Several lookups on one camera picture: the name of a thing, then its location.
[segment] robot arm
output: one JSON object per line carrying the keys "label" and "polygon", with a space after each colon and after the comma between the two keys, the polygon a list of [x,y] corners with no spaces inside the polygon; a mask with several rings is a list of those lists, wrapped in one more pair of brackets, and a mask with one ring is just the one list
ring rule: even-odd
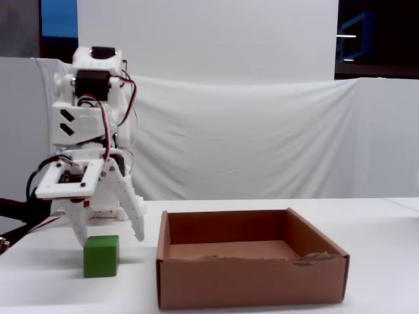
{"label": "robot arm", "polygon": [[[137,239],[144,238],[144,202],[120,150],[130,147],[128,117],[136,95],[135,83],[122,75],[124,62],[120,50],[80,47],[69,73],[55,76],[59,98],[52,106],[52,144],[65,158],[50,163],[35,194],[64,208],[81,245],[87,209],[115,213],[122,207]],[[123,84],[134,87],[129,102]]]}

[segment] white backdrop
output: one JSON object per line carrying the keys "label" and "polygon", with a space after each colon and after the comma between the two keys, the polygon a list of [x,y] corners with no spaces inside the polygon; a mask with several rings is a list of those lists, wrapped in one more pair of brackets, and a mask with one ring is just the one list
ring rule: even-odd
{"label": "white backdrop", "polygon": [[80,46],[209,84],[333,80],[338,0],[78,0]]}
{"label": "white backdrop", "polygon": [[[58,60],[0,58],[0,198],[25,201],[29,176],[49,156],[52,82],[54,73],[65,69]],[[33,187],[41,177],[35,178]]]}
{"label": "white backdrop", "polygon": [[416,80],[135,78],[132,174],[149,200],[419,196]]}

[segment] white table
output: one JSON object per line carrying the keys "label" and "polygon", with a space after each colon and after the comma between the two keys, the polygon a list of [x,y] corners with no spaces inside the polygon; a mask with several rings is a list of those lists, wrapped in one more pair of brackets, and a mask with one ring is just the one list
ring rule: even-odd
{"label": "white table", "polygon": [[[90,220],[90,236],[120,236],[121,264],[113,278],[82,278],[82,249],[68,225],[41,230],[0,256],[0,313],[158,313],[155,255],[163,211],[286,207],[350,253],[345,301],[188,313],[419,313],[419,213],[396,201],[150,201],[142,243],[129,222]],[[418,199],[410,201],[419,205]]]}

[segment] open cardboard box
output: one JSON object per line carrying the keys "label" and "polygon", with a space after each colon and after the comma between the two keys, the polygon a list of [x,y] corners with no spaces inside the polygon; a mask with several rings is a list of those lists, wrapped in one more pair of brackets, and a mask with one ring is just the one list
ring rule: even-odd
{"label": "open cardboard box", "polygon": [[163,213],[161,309],[343,301],[349,255],[294,210]]}

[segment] green block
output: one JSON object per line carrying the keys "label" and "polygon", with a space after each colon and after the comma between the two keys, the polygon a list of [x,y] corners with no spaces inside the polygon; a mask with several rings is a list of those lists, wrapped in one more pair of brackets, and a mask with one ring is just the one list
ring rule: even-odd
{"label": "green block", "polygon": [[119,265],[119,236],[89,237],[84,244],[84,278],[114,277]]}

